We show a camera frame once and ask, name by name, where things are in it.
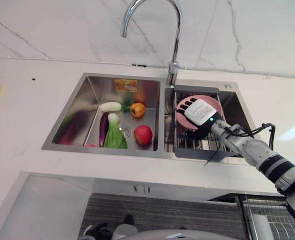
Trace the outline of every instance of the dish rack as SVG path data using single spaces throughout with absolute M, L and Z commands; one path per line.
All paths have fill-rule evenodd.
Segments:
M 217 100 L 222 108 L 222 118 L 227 121 L 225 116 L 224 104 L 220 99 L 220 91 L 215 87 L 190 87 L 183 85 L 176 85 L 173 91 L 173 121 L 174 121 L 174 153 L 179 158 L 192 159 L 210 159 L 213 161 L 221 161 L 225 157 L 239 157 L 225 146 L 220 146 L 219 139 L 212 133 L 207 137 L 196 140 L 187 135 L 190 131 L 177 122 L 176 106 L 179 102 L 187 97 L 194 95 L 207 95 Z
M 267 218 L 274 240 L 295 240 L 295 219 L 285 207 L 285 197 L 245 195 L 242 204 L 252 240 L 260 240 L 255 215 Z

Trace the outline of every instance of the sink drain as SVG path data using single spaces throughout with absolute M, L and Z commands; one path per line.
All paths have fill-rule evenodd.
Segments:
M 120 123 L 119 125 L 117 125 L 119 127 L 119 129 L 122 132 L 122 135 L 125 139 L 128 139 L 132 133 L 133 133 L 133 128 L 128 125 L 128 124 L 124 124 L 124 123 Z

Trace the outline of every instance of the faucet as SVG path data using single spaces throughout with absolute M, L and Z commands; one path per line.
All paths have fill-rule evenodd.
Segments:
M 130 18 L 133 12 L 137 9 L 137 7 L 144 1 L 146 0 L 133 0 L 131 4 L 128 6 L 127 11 L 123 17 L 123 25 L 121 27 L 121 37 L 123 38 L 127 37 L 127 30 L 128 30 Z M 176 13 L 176 21 L 177 21 L 174 50 L 173 50 L 172 60 L 168 63 L 168 75 L 167 75 L 167 83 L 173 86 L 176 83 L 177 75 L 180 68 L 179 62 L 177 61 L 177 55 L 178 55 L 178 48 L 179 48 L 180 32 L 181 32 L 182 24 L 183 24 L 183 13 L 178 0 L 167 0 L 167 1 L 169 1 L 169 3 L 174 8 Z

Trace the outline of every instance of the white marble wall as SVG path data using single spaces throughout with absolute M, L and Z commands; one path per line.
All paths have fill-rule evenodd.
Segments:
M 131 0 L 0 0 L 0 56 L 166 65 L 176 16 L 148 0 L 120 37 Z M 180 0 L 183 67 L 295 74 L 295 0 Z

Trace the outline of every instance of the cabinet door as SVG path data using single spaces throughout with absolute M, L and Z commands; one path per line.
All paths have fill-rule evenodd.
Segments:
M 0 240 L 77 239 L 90 192 L 57 177 L 29 176 Z
M 145 197 L 144 186 L 142 182 L 113 179 L 96 178 L 93 182 L 92 192 L 100 194 Z
M 204 202 L 229 193 L 221 189 L 112 179 L 95 179 L 92 192 L 189 202 Z
M 188 202 L 204 202 L 229 193 L 228 190 L 171 184 L 145 183 L 144 186 L 147 197 Z

